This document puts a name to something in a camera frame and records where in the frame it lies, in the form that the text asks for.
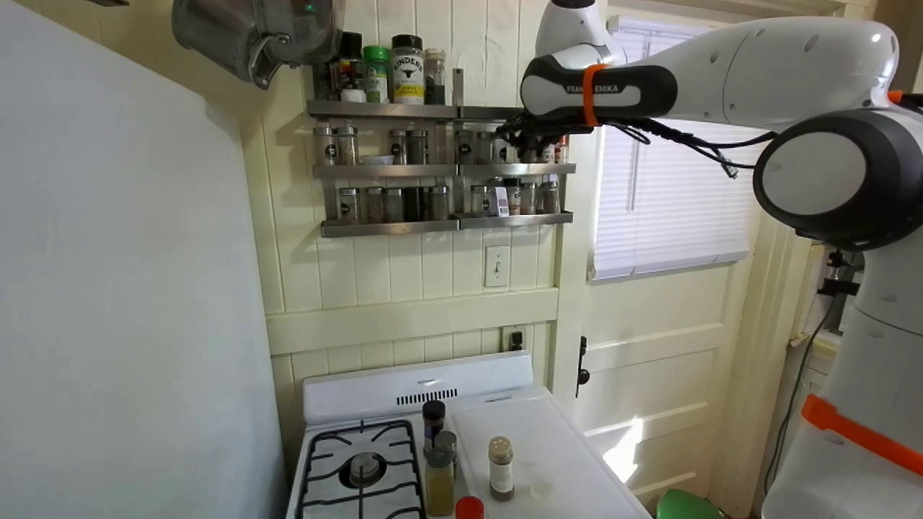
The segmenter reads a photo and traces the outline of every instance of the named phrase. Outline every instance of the window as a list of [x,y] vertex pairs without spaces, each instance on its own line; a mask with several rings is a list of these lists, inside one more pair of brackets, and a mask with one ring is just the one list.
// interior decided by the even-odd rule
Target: window
[[[629,62],[668,50],[696,33],[631,23],[616,33]],[[706,141],[745,141],[756,130],[662,123]],[[758,147],[733,154],[752,164]],[[735,264],[750,248],[750,174],[723,172],[688,147],[652,136],[638,146],[621,130],[599,136],[599,192],[590,280]]]

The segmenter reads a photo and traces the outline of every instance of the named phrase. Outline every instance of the light switch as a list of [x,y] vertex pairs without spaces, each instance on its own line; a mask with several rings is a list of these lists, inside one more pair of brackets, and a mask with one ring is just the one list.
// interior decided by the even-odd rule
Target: light switch
[[511,284],[511,248],[486,248],[484,285],[505,290]]

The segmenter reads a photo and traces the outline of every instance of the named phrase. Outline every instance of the range hood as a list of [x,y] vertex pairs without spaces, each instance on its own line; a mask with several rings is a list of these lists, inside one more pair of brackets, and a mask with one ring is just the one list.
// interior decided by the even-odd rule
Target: range hood
[[274,74],[325,62],[338,46],[331,0],[176,0],[172,39],[237,78],[267,86]]

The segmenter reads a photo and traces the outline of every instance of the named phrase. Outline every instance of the white stove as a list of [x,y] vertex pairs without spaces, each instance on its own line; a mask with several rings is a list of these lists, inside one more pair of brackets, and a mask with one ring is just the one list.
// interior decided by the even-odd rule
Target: white stove
[[[423,402],[443,402],[455,434],[455,500],[491,519],[649,519],[556,402],[531,358],[481,356],[368,370],[302,383],[306,440],[287,519],[423,519]],[[491,497],[486,441],[512,441],[515,494]]]

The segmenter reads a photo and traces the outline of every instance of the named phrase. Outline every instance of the beadboard wall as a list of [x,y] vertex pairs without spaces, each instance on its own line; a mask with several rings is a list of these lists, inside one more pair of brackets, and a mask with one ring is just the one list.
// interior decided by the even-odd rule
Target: beadboard wall
[[[306,71],[283,71],[267,94],[238,85],[172,45],[171,0],[126,10],[61,0],[22,7],[238,118],[287,458],[302,428],[300,381],[312,375],[497,353],[498,327],[515,323],[535,375],[547,381],[560,231],[323,239]],[[362,45],[416,33],[463,71],[466,104],[515,104],[541,10],[544,0],[345,0],[339,27],[360,33]],[[507,290],[484,290],[486,247],[511,252]]]

